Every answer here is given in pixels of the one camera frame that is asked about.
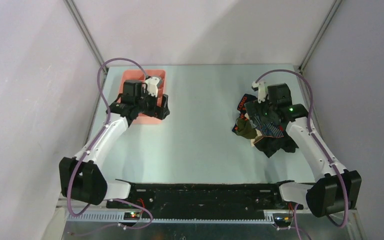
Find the navy striped boxer underwear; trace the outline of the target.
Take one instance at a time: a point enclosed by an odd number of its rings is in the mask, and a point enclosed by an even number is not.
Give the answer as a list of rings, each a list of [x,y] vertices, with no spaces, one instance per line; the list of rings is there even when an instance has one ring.
[[[279,139],[284,137],[283,128],[274,123],[259,124],[255,129],[265,138]]]

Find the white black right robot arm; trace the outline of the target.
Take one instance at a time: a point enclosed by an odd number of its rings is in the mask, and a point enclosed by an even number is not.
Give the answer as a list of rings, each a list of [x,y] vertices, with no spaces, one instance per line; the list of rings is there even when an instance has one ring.
[[[313,185],[286,181],[271,194],[271,204],[284,209],[290,202],[307,208],[315,217],[345,212],[356,207],[362,183],[356,170],[348,170],[329,150],[314,127],[310,112],[302,104],[292,103],[287,84],[268,87],[252,83],[255,100],[243,104],[246,117],[257,131],[253,145],[268,158],[279,150],[300,150],[308,163]]]

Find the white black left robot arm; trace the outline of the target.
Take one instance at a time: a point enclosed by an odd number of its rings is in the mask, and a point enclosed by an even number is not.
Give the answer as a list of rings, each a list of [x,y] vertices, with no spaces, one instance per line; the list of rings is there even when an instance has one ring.
[[[106,109],[106,118],[95,137],[75,156],[60,161],[64,197],[91,205],[118,199],[125,208],[136,206],[138,194],[130,190],[130,183],[110,179],[101,169],[116,141],[140,114],[159,120],[170,114],[168,96],[162,93],[162,87],[163,79],[158,76],[123,83],[122,92]]]

